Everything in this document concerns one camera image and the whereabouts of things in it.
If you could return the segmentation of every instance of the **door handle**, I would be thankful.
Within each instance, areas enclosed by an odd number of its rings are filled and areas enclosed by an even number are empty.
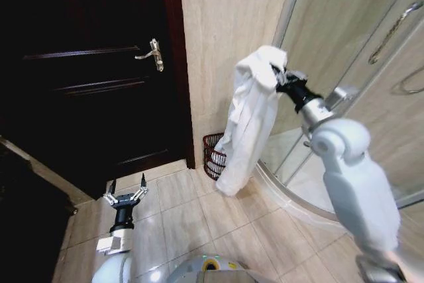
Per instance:
[[[148,54],[145,54],[144,56],[135,56],[134,59],[143,60],[145,58],[148,58],[149,56],[153,56],[154,62],[156,63],[156,69],[159,72],[162,72],[164,70],[164,62],[162,61],[159,42],[156,41],[155,38],[153,38],[152,41],[150,41],[150,47],[152,48],[152,50]]]
[[[400,27],[402,22],[409,16],[409,14],[417,9],[420,9],[424,4],[424,1],[417,0],[416,2],[412,3],[397,19],[397,21],[394,23],[393,27],[389,30],[386,37],[383,39],[382,43],[375,49],[375,51],[371,54],[370,58],[368,59],[369,64],[374,64],[378,61],[380,58],[380,53],[383,50],[383,48],[387,45],[387,42],[391,39],[391,37],[395,34],[396,30]]]

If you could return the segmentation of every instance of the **door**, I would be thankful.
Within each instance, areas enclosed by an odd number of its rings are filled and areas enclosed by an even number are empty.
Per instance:
[[[185,158],[165,3],[6,0],[1,134],[95,198],[107,180]],[[153,38],[162,72],[134,58]]]

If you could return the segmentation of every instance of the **beige floor tile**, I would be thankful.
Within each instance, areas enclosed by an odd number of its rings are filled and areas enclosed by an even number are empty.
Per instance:
[[[109,232],[115,220],[115,210],[100,198],[78,206],[69,246],[96,238]]]
[[[401,210],[402,214],[406,214],[413,222],[418,224],[424,231],[424,201],[416,203]]]
[[[189,170],[182,170],[158,180],[160,208],[162,211],[197,197]]]
[[[148,192],[142,201],[134,208],[132,218],[137,221],[160,212],[158,185],[156,180],[147,183]],[[129,187],[116,192],[116,196],[128,193],[135,193],[139,186]]]
[[[241,262],[267,278],[277,279],[277,272],[251,224],[238,228],[213,243],[219,255]]]
[[[165,283],[166,278],[169,276],[168,263],[153,268],[152,270],[144,273],[142,276],[136,278],[135,283]]]
[[[160,213],[134,223],[133,255],[136,276],[167,262],[164,227]]]
[[[136,174],[131,174],[122,178],[118,178],[116,189],[121,190],[127,187],[139,185],[143,173],[146,176],[146,180],[150,181],[185,169],[187,169],[185,159],[177,160],[176,162],[170,162],[169,164],[153,167],[143,172],[137,172]]]
[[[249,222],[237,198],[230,198],[220,192],[213,192],[200,197],[199,200],[212,239],[216,239]]]
[[[281,277],[282,283],[336,283],[321,259],[314,255]]]
[[[398,237],[402,247],[424,258],[424,226],[414,222],[403,211],[401,218]]]
[[[215,255],[217,253],[217,249],[215,248],[215,245],[213,242],[206,243],[205,245],[202,245],[201,247],[186,253],[179,258],[175,258],[174,260],[170,261],[169,268],[170,268],[170,274],[185,260],[188,260],[189,258],[192,258],[193,256],[197,255]]]
[[[248,184],[238,192],[237,198],[250,221],[279,208],[278,204],[260,189],[254,178],[251,178]]]
[[[296,224],[297,228],[305,236],[307,242],[309,242],[309,244],[313,247],[315,252],[324,249],[327,245],[336,241],[346,233],[346,230],[341,227],[337,227],[337,225],[334,225],[332,221],[328,221],[324,218],[315,217],[312,222],[320,224],[313,225],[292,215],[290,217]]]
[[[66,230],[64,234],[64,240],[62,241],[62,246],[60,247],[60,250],[68,248],[69,241],[71,239],[72,229],[74,228],[74,222],[75,222],[75,215],[72,215],[68,220],[68,225],[66,226]]]
[[[58,262],[56,263],[56,267],[54,269],[54,275],[52,283],[59,283],[60,282],[60,275],[62,273],[64,261],[66,256],[66,250],[61,250],[59,252]]]
[[[355,258],[359,250],[353,240],[344,235],[318,253],[325,267],[339,283],[363,283]]]
[[[61,283],[91,282],[94,273],[107,259],[107,256],[96,252],[97,240],[88,240],[66,251]]]
[[[283,275],[315,254],[290,216],[282,209],[252,224],[278,275]]]
[[[195,170],[190,169],[190,174],[199,197],[217,190],[215,181],[205,173],[203,167],[199,167]]]
[[[164,211],[162,218],[168,260],[178,258],[211,240],[198,199]]]

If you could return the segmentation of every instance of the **white towel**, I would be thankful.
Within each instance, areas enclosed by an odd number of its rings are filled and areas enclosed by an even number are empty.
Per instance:
[[[261,46],[235,66],[227,127],[215,146],[227,155],[216,183],[227,196],[234,196],[247,184],[274,125],[278,95],[271,64],[283,70],[287,54],[273,46]]]

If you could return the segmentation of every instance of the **beige tile wall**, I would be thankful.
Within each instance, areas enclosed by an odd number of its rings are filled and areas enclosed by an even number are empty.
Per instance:
[[[196,165],[201,138],[224,130],[233,67],[271,44],[284,0],[182,0]]]

